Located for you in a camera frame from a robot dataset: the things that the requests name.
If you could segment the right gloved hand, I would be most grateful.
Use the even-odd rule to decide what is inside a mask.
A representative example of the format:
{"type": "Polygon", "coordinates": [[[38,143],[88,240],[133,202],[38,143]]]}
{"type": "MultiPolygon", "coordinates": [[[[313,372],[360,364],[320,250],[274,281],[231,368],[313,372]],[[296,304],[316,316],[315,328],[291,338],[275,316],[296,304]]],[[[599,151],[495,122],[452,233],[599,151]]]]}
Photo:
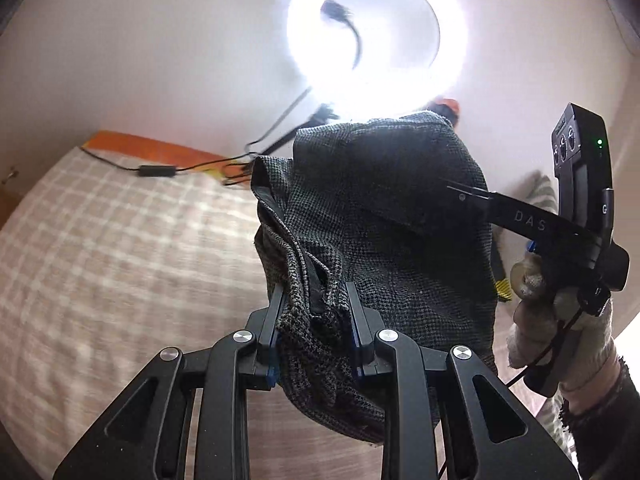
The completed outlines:
{"type": "MultiPolygon", "coordinates": [[[[512,266],[511,287],[520,303],[515,308],[506,346],[509,365],[522,368],[532,364],[558,332],[578,311],[577,292],[564,288],[552,292],[542,275],[542,259],[526,252],[512,266]]],[[[560,375],[559,389],[568,410],[574,415],[594,408],[613,388],[620,376],[620,362],[612,337],[612,304],[601,315],[581,315],[573,325],[579,341],[573,359],[560,375]]]]}

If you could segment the right forearm dark sleeve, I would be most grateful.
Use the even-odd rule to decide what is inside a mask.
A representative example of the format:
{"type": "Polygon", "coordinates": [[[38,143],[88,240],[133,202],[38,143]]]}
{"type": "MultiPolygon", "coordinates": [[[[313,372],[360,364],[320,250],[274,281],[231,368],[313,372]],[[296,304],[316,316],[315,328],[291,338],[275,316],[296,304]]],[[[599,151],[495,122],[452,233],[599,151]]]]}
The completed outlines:
{"type": "Polygon", "coordinates": [[[572,434],[583,479],[639,478],[639,393],[623,358],[612,388],[595,406],[572,414],[564,401],[561,420],[572,434]]]}

